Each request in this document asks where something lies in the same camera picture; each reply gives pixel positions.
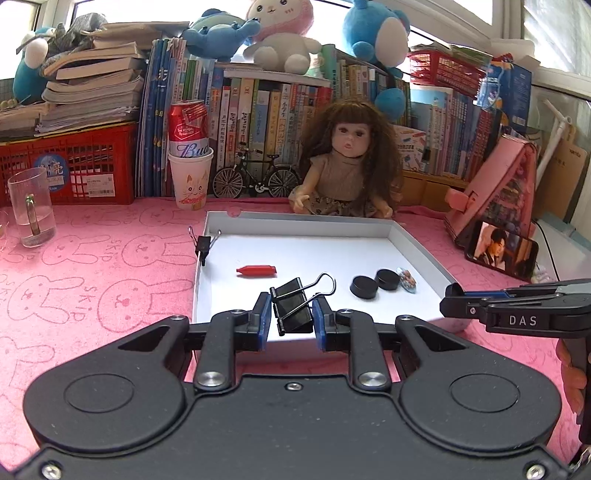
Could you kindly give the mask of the large black binder clip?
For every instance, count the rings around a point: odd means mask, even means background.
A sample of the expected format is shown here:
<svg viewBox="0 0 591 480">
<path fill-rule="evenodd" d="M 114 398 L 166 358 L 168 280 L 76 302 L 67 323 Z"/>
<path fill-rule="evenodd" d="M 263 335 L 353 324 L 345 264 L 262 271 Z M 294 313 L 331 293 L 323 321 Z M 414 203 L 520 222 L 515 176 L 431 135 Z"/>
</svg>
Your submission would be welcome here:
<svg viewBox="0 0 591 480">
<path fill-rule="evenodd" d="M 328 293 L 318 292 L 310 298 L 305 291 L 318 286 L 322 279 L 331 280 L 331 289 Z M 297 277 L 280 287 L 270 288 L 270 300 L 273 304 L 273 313 L 276 316 L 277 332 L 280 336 L 287 334 L 308 334 L 314 332 L 314 315 L 312 303 L 319 297 L 331 296 L 337 289 L 337 281 L 328 273 L 322 273 L 311 284 L 304 285 L 301 278 Z"/>
</svg>

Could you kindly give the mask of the red plastic crate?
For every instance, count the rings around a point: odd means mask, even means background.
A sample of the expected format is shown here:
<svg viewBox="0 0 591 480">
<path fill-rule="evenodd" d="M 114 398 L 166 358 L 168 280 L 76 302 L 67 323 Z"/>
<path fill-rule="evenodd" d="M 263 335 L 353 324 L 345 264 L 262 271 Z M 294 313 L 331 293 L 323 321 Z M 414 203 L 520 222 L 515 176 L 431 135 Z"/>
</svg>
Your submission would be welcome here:
<svg viewBox="0 0 591 480">
<path fill-rule="evenodd" d="M 47 169 L 54 204 L 120 204 L 134 200 L 137 124 L 119 123 L 1 144 L 1 205 L 8 180 L 33 167 Z"/>
</svg>

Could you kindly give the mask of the white pink plush bunny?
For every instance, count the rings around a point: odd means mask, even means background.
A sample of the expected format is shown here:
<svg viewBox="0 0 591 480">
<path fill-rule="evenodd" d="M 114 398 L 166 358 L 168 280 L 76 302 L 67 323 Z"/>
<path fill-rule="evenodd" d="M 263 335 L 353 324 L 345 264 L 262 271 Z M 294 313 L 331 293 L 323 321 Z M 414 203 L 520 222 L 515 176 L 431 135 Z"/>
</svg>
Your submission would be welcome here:
<svg viewBox="0 0 591 480">
<path fill-rule="evenodd" d="M 311 54 L 322 44 L 307 37 L 314 23 L 310 0 L 257 0 L 249 6 L 246 19 L 256 19 L 260 31 L 252 37 L 242 55 L 264 70 L 304 75 Z"/>
</svg>

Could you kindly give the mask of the pencil pattern white box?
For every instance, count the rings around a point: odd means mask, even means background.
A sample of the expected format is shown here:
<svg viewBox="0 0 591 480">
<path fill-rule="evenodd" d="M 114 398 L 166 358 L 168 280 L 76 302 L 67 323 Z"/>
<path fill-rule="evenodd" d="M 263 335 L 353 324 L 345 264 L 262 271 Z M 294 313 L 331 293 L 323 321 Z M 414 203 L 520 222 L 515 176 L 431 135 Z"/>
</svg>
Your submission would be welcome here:
<svg viewBox="0 0 591 480">
<path fill-rule="evenodd" d="M 393 129 L 403 168 L 408 171 L 426 173 L 428 164 L 424 160 L 424 153 L 427 134 L 424 131 L 401 125 L 394 125 Z"/>
</svg>

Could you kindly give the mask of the brown haired doll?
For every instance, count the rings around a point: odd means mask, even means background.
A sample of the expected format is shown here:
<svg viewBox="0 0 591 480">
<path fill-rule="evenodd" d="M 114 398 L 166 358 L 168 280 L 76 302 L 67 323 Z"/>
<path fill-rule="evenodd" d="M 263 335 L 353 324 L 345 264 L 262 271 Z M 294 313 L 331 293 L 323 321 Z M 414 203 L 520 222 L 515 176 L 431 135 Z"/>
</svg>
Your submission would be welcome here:
<svg viewBox="0 0 591 480">
<path fill-rule="evenodd" d="M 315 115 L 301 137 L 303 182 L 290 192 L 294 213 L 391 219 L 403 168 L 393 125 L 376 107 L 339 100 Z"/>
</svg>

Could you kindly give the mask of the red plastic basket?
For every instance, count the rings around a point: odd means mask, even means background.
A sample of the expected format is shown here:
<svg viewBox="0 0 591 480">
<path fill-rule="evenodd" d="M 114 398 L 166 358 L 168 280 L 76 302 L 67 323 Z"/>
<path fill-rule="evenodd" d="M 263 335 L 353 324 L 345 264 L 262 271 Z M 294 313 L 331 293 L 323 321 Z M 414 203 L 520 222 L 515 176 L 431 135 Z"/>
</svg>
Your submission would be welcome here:
<svg viewBox="0 0 591 480">
<path fill-rule="evenodd" d="M 422 86 L 451 88 L 475 98 L 485 77 L 483 70 L 439 50 L 418 50 L 407 58 L 412 82 Z"/>
</svg>

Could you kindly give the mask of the red pen cap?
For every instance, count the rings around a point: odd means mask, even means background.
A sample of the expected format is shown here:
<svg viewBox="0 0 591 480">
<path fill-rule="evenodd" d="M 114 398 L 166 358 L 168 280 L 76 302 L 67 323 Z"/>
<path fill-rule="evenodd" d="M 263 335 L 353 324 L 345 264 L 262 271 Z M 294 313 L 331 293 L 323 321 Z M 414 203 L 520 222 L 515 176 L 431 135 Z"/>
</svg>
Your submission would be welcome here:
<svg viewBox="0 0 591 480">
<path fill-rule="evenodd" d="M 276 275 L 276 267 L 272 265 L 246 265 L 238 268 L 236 273 L 247 278 L 273 277 Z"/>
</svg>

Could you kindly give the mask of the white shallow cardboard box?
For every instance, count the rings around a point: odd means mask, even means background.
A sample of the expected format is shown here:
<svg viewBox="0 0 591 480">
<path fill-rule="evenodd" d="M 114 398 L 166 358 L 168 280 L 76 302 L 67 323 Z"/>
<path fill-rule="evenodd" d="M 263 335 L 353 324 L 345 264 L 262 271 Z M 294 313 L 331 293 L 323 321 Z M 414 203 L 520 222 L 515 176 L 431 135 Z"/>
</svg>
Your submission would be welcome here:
<svg viewBox="0 0 591 480">
<path fill-rule="evenodd" d="M 221 230 L 204 266 L 195 273 L 192 320 L 206 323 L 229 309 L 249 310 L 260 293 L 300 277 L 304 285 L 322 273 L 337 281 L 328 301 L 332 309 L 353 308 L 380 323 L 393 323 L 409 314 L 457 333 L 465 319 L 440 312 L 440 302 L 454 277 L 407 230 L 394 221 L 315 217 L 294 214 L 225 212 L 206 216 L 204 232 Z M 246 265 L 272 265 L 273 277 L 242 277 L 236 270 Z M 379 290 L 373 300 L 362 300 L 351 291 L 353 277 L 374 276 L 380 269 L 408 269 L 417 282 L 415 293 L 404 288 Z M 308 289 L 311 296 L 328 293 L 331 280 L 322 279 Z"/>
</svg>

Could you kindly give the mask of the red beer can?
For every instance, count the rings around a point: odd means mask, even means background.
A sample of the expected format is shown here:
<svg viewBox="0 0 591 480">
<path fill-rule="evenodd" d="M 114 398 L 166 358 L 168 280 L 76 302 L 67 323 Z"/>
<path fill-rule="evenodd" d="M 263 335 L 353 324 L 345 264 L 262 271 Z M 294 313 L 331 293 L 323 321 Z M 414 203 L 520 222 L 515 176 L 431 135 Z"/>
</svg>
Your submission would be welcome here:
<svg viewBox="0 0 591 480">
<path fill-rule="evenodd" d="M 168 151 L 179 158 L 201 157 L 209 150 L 207 107 L 203 100 L 173 103 L 168 112 Z"/>
</svg>

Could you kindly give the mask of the smartphone playing video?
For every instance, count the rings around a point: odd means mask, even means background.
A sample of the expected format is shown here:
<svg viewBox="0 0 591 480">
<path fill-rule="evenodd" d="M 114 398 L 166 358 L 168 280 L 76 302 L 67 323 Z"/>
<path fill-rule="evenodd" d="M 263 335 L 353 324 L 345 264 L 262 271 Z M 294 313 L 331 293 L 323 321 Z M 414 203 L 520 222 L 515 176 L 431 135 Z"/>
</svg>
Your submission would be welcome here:
<svg viewBox="0 0 591 480">
<path fill-rule="evenodd" d="M 472 263 L 529 282 L 536 267 L 538 243 L 528 237 L 478 220 L 465 249 Z"/>
</svg>

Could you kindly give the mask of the black round puck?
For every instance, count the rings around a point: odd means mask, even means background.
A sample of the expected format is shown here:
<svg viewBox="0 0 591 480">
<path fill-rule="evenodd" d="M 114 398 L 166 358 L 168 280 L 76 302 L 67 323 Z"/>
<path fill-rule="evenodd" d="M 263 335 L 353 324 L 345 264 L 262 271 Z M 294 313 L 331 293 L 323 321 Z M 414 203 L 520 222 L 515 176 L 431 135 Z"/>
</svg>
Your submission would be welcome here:
<svg viewBox="0 0 591 480">
<path fill-rule="evenodd" d="M 377 286 L 386 291 L 396 291 L 401 278 L 397 272 L 390 269 L 380 269 L 375 276 Z"/>
<path fill-rule="evenodd" d="M 368 276 L 359 275 L 353 277 L 349 291 L 356 297 L 364 300 L 372 300 L 378 292 L 378 284 L 375 279 Z"/>
</svg>

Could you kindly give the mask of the row of upright books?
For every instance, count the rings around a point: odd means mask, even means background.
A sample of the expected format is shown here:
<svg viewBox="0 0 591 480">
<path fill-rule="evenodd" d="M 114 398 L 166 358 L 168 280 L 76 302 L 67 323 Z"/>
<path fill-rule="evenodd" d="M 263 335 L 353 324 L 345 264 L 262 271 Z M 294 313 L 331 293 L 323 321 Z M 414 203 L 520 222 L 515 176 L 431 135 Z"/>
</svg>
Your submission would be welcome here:
<svg viewBox="0 0 591 480">
<path fill-rule="evenodd" d="M 209 147 L 213 150 L 211 184 L 221 168 L 235 165 L 242 149 L 263 160 L 280 154 L 280 163 L 297 170 L 301 134 L 315 113 L 342 98 L 375 104 L 389 87 L 387 72 L 325 44 L 304 75 L 264 71 L 249 63 L 223 63 L 190 55 L 180 38 L 156 40 L 148 54 L 133 167 L 137 197 L 173 192 L 168 162 L 168 112 L 173 103 L 203 100 L 207 107 Z M 404 90 L 406 112 L 396 123 L 411 122 L 411 85 Z"/>
</svg>

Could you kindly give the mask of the white paper cup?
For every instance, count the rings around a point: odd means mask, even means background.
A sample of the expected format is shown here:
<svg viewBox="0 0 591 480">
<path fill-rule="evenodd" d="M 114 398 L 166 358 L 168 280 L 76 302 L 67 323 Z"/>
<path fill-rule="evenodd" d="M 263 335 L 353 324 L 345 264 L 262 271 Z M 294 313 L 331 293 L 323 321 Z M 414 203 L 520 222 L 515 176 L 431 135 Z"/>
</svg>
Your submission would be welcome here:
<svg viewBox="0 0 591 480">
<path fill-rule="evenodd" d="M 198 157 L 168 155 L 176 205 L 181 210 L 199 210 L 207 198 L 213 150 Z"/>
</svg>

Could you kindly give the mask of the clear glass mug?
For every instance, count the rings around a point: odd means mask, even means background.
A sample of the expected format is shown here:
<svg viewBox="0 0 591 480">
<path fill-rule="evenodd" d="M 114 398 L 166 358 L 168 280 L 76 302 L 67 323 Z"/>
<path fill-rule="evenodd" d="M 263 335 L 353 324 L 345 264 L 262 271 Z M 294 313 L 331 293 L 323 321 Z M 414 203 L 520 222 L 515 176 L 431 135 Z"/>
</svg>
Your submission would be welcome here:
<svg viewBox="0 0 591 480">
<path fill-rule="evenodd" d="M 8 180 L 18 236 L 26 248 L 37 248 L 56 234 L 47 170 L 34 167 L 16 173 Z"/>
</svg>

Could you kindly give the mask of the miniature black bicycle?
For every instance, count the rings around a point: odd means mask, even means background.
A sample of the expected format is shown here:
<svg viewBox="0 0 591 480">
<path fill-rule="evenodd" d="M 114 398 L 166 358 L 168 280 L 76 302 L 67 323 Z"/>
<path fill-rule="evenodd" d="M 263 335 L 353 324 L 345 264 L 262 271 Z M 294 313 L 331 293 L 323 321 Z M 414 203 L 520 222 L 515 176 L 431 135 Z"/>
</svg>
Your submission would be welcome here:
<svg viewBox="0 0 591 480">
<path fill-rule="evenodd" d="M 212 193 L 216 198 L 238 199 L 243 193 L 250 197 L 267 194 L 271 198 L 287 198 L 301 182 L 293 166 L 280 163 L 280 154 L 266 154 L 263 160 L 250 158 L 262 150 L 242 149 L 236 154 L 238 162 L 219 169 L 212 179 Z"/>
</svg>

